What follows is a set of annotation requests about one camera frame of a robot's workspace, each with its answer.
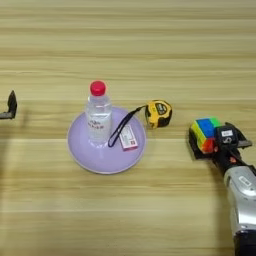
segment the purple plate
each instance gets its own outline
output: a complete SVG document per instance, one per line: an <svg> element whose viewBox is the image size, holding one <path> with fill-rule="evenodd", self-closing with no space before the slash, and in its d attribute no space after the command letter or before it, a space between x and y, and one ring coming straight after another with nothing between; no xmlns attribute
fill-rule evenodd
<svg viewBox="0 0 256 256"><path fill-rule="evenodd" d="M127 113L124 109L113 107L113 131ZM133 117L129 124L138 141L137 149L123 151L119 139L113 148L108 146L96 148L88 141L86 115L82 113L68 131L68 147L71 155L80 166L95 173L114 174L129 169L140 160L146 146L146 134L140 121Z"/></svg>

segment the plastic bottle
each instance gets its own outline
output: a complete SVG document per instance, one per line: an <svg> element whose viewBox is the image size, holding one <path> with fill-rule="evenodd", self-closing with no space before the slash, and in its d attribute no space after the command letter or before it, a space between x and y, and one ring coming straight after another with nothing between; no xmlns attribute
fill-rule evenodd
<svg viewBox="0 0 256 256"><path fill-rule="evenodd" d="M105 146L111 135L112 104L102 81L94 81L91 86L85 113L89 141L97 147Z"/></svg>

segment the colorful cube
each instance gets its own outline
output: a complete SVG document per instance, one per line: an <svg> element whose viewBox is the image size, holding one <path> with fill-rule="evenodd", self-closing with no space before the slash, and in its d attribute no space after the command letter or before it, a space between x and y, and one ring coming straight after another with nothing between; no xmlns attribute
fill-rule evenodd
<svg viewBox="0 0 256 256"><path fill-rule="evenodd" d="M205 118L196 120L191 129L197 139L197 146L204 154L213 153L214 128L221 126L216 118Z"/></svg>

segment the tape measure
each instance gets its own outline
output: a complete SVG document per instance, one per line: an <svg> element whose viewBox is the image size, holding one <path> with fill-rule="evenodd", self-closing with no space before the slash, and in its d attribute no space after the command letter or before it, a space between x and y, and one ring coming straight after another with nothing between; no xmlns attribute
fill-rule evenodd
<svg viewBox="0 0 256 256"><path fill-rule="evenodd" d="M172 118L172 106L163 100L150 101L146 106L145 116L153 129L167 126Z"/></svg>
<svg viewBox="0 0 256 256"><path fill-rule="evenodd" d="M155 129L158 127L164 127L170 123L172 117L172 106L163 100L150 101L147 105L138 107L135 110L129 112L122 119L116 130L110 136L110 139L108 141L109 147L113 147L115 145L125 125L127 125L131 118L143 108L146 108L145 116L151 128Z"/></svg>

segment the yellow tape measure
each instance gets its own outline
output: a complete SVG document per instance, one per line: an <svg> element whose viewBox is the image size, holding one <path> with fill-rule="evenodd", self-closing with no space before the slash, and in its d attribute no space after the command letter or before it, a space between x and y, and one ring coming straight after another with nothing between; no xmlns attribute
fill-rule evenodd
<svg viewBox="0 0 256 256"><path fill-rule="evenodd" d="M145 115L153 129L167 126L172 118L172 106L163 100L150 101L146 106Z"/></svg>

